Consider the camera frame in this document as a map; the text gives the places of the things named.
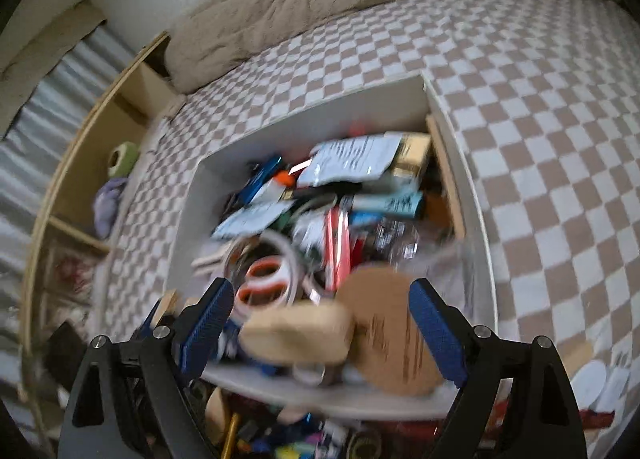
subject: cardboard box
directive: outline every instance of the cardboard box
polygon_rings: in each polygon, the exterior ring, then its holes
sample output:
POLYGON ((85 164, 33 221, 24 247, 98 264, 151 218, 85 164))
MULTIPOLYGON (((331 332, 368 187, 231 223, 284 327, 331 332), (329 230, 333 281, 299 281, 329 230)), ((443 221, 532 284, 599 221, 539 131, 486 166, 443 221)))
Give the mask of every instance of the cardboard box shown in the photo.
POLYGON ((400 395, 429 394, 443 382, 409 313, 412 277, 386 264, 357 269, 335 295, 353 313, 350 363, 372 385, 400 395))
MULTIPOLYGON (((496 330, 495 284, 478 198, 449 117, 431 83, 420 74, 322 100, 250 132, 201 160, 180 213, 165 288, 175 288, 184 297, 202 294, 202 283, 191 280, 191 261, 217 226, 226 197, 246 181, 246 162, 265 160, 276 153, 288 162, 302 161, 315 144, 346 137, 353 131, 366 134, 426 132, 428 114, 431 131, 438 130, 431 132, 433 146, 443 173, 456 234, 465 236, 472 247, 475 277, 473 289, 467 292, 472 305, 471 322, 496 330)), ((448 382, 423 397, 388 395, 370 385, 340 384, 314 389, 292 378, 268 378, 256 369, 239 364, 210 363, 203 377, 266 403, 298 405, 325 415, 367 419, 442 417, 457 392, 448 382)))

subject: white tape roll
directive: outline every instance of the white tape roll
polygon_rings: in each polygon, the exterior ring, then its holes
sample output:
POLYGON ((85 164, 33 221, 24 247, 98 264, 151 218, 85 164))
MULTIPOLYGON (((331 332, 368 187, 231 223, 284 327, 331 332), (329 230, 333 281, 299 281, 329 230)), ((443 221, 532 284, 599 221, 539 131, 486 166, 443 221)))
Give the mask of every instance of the white tape roll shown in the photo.
POLYGON ((314 304, 319 304, 323 300, 332 299, 335 296, 335 293, 327 291, 318 284, 312 273, 303 277, 302 289, 304 289, 306 296, 308 296, 309 300, 314 304))
POLYGON ((276 307, 287 301, 291 289, 289 264, 278 255, 255 261, 244 276, 244 284, 236 293, 235 306, 250 314, 252 309, 276 307))
POLYGON ((310 387, 330 385, 335 381, 337 373, 337 366, 324 365, 324 363, 315 363, 313 365, 295 364, 291 368, 291 375, 294 379, 310 387))
MULTIPOLYGON (((225 278, 234 282, 234 269, 238 264, 238 261, 242 258, 242 255, 246 253, 251 248, 255 248, 260 243, 267 243, 273 246, 276 251, 280 254, 279 257, 282 258, 282 265, 279 269, 284 271, 288 271, 289 279, 287 282, 287 287, 284 293, 277 298, 274 299, 268 305, 264 305, 261 307, 252 307, 250 305, 246 305, 242 298, 238 298, 238 293, 244 286, 244 284, 237 290, 236 293, 236 301, 234 302, 234 308, 231 312, 231 320, 235 322, 237 325, 242 325, 246 322, 254 309, 269 309, 271 307, 276 307, 278 305, 290 305, 295 301, 298 296, 298 285, 300 283, 300 279, 302 276, 301 273, 301 265, 298 261, 298 256, 295 250, 292 248, 289 240, 280 233, 275 232, 274 230, 264 230, 259 235, 254 235, 252 237, 238 237, 230 246, 225 259, 223 259, 223 270, 225 278)), ((255 277, 253 275, 254 280, 262 280, 265 277, 255 277)))

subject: checkered rug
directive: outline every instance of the checkered rug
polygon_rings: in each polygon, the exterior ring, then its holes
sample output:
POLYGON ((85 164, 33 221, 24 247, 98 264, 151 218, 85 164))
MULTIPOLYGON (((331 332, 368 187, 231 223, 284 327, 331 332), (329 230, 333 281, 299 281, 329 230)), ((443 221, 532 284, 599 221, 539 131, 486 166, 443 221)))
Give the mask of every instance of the checkered rug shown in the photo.
POLYGON ((420 70, 448 105, 487 227, 499 332, 589 339, 631 377, 603 457, 640 403, 640 28, 602 0, 401 0, 264 51, 189 96, 118 240, 106 332, 161 295, 196 163, 329 96, 420 70))

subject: wooden shelf frame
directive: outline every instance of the wooden shelf frame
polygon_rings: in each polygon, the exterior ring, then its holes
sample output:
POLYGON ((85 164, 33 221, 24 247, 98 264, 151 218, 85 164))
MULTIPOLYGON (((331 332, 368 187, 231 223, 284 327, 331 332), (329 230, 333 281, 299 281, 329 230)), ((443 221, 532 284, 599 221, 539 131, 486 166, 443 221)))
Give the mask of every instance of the wooden shelf frame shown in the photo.
MULTIPOLYGON (((87 147, 92 144, 92 134, 95 137, 94 127, 100 125, 105 110, 109 107, 118 107, 123 110, 133 123, 141 124, 141 129, 146 129, 153 123, 154 115, 160 115, 161 105, 179 102, 179 95, 170 84, 164 81, 146 63, 145 59, 152 53, 158 57, 160 50, 166 47, 168 34, 166 32, 156 36, 149 45, 145 46, 133 59, 133 61, 120 73, 117 79, 102 94, 100 99, 92 107, 82 122, 76 136, 65 151, 65 154, 50 181, 46 194, 44 195, 40 210, 31 232, 30 252, 26 262, 26 269, 22 279, 21 306, 20 306, 20 369, 22 391, 26 394, 28 406, 34 416, 36 431, 40 436, 42 445, 46 452, 54 457, 53 448, 48 438, 48 430, 44 423, 40 401, 36 395, 36 354, 37 333, 39 324, 40 308, 34 299, 39 298, 43 289, 38 283, 39 270, 41 269, 42 256, 46 253, 46 241, 50 228, 59 230, 76 243, 87 248, 89 251, 100 255, 107 255, 110 252, 110 245, 99 241, 96 237, 87 233, 81 227, 77 227, 73 221, 69 222, 66 216, 60 216, 60 192, 66 186, 73 174, 74 165, 79 165, 82 161, 87 147), (154 91, 145 94, 141 90, 141 83, 152 80, 154 91)), ((104 172, 106 174, 106 159, 104 161, 104 172)))

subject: masking tape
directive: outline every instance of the masking tape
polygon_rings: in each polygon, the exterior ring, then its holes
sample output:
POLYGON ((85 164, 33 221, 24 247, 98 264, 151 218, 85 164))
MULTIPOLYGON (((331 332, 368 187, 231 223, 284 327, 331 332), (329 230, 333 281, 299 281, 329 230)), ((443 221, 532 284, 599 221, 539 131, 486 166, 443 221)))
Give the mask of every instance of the masking tape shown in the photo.
POLYGON ((107 174, 110 178, 126 178, 133 170, 139 155, 140 151, 136 144, 132 142, 120 144, 109 155, 107 174))
POLYGON ((347 447, 347 459, 379 459, 382 455, 382 438, 377 432, 356 432, 347 447))

